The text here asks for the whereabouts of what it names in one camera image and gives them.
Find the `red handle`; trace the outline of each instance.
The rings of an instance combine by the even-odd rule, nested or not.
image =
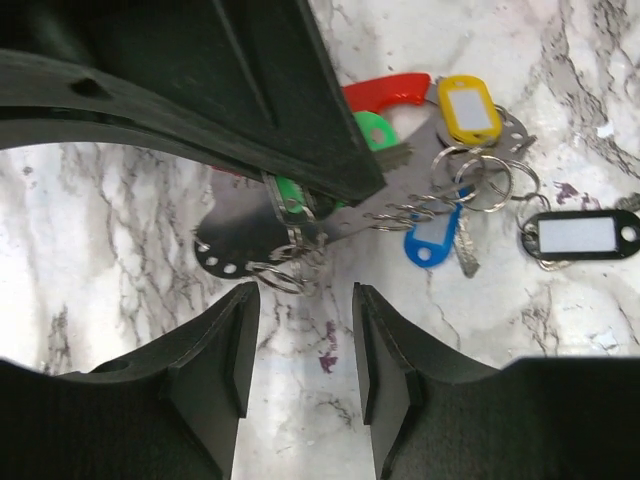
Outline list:
[[[354,83],[342,91],[352,112],[379,114],[394,105],[422,105],[430,85],[427,73],[401,73]]]

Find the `screw hole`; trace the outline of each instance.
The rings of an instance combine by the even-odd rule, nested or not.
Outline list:
[[[638,230],[633,227],[624,227],[622,229],[622,238],[624,238],[627,242],[636,242],[638,241]]]
[[[111,99],[111,95],[109,95],[104,88],[98,85],[98,83],[91,78],[85,78],[84,80],[72,83],[69,85],[69,88],[81,97],[97,98],[101,100]]]
[[[371,139],[378,145],[382,145],[386,138],[387,136],[381,129],[374,128],[373,130],[371,130]]]
[[[421,248],[420,250],[418,250],[418,258],[420,258],[420,260],[426,262],[427,260],[429,260],[431,258],[431,250],[429,250],[428,248]]]
[[[131,365],[131,363],[126,360],[110,360],[102,365],[98,365],[91,373],[119,372],[129,367],[129,365]]]

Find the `marble surface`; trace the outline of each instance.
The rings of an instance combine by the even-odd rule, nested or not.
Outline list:
[[[640,191],[640,3],[623,0],[312,0],[340,81],[467,73],[539,141],[527,162],[554,208]],[[429,107],[387,112],[401,136]],[[203,311],[233,282],[204,273],[190,230],[214,173],[115,145],[1,152],[0,355],[88,371]],[[513,208],[472,214],[481,264],[413,266],[401,234],[330,247],[321,295],[262,289],[259,345],[233,478],[371,479],[351,331],[353,282],[496,367],[525,355],[640,354],[640,255],[549,273],[516,243]]]

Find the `black key tag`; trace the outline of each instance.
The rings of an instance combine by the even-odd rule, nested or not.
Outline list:
[[[619,260],[640,250],[640,218],[626,210],[544,212],[524,224],[520,239],[538,260]]]

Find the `yellow key tag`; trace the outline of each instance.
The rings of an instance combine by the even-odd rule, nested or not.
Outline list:
[[[447,129],[465,145],[481,145],[502,133],[502,119],[485,83],[477,77],[455,75],[438,83],[438,101]]]

